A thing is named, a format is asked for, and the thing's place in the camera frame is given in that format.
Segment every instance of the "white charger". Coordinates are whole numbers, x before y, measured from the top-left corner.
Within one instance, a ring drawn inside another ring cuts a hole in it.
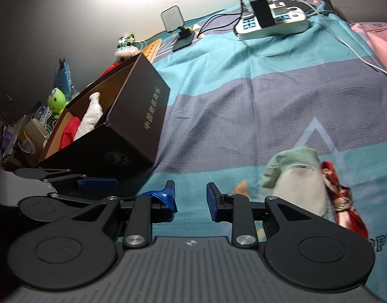
[[[272,4],[269,5],[272,14],[274,16],[287,14],[288,9],[286,8],[286,4],[284,2],[278,0],[272,0]]]

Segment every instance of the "red patterned cloth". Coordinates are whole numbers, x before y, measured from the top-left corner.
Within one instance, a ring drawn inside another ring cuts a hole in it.
[[[334,165],[328,161],[322,162],[321,173],[334,206],[336,222],[340,226],[368,238],[368,230],[353,206],[351,189],[339,184]]]

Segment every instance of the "gray stripe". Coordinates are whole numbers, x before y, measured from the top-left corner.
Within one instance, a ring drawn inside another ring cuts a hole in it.
[[[386,141],[386,76],[353,59],[180,95],[167,109],[154,171],[265,165],[293,148],[314,118],[338,150]],[[332,149],[317,132],[307,144],[321,154]]]

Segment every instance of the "bed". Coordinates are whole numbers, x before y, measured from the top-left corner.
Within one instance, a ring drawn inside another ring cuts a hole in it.
[[[329,0],[306,1],[331,8]],[[211,25],[233,19],[225,18]],[[376,251],[367,287],[387,300],[387,77],[338,42],[320,16],[310,20],[301,34],[243,42],[232,27],[211,31],[178,52],[171,51],[175,36],[153,38],[163,40],[153,64],[171,94],[157,161],[139,179],[140,192],[176,183],[178,213],[155,225],[155,235],[230,236],[229,223],[211,221],[206,184],[263,201],[259,181],[269,159],[297,146],[315,148],[353,189]],[[326,21],[363,58],[384,67],[348,23],[334,14]],[[257,229],[265,240],[261,224]]]

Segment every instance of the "logo emblem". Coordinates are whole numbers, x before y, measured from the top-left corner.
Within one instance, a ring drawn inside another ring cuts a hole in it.
[[[187,242],[185,242],[186,245],[192,247],[192,246],[195,246],[197,244],[197,241],[196,240],[188,240]]]
[[[131,163],[130,158],[118,151],[108,151],[105,154],[105,160],[115,165],[126,165]]]

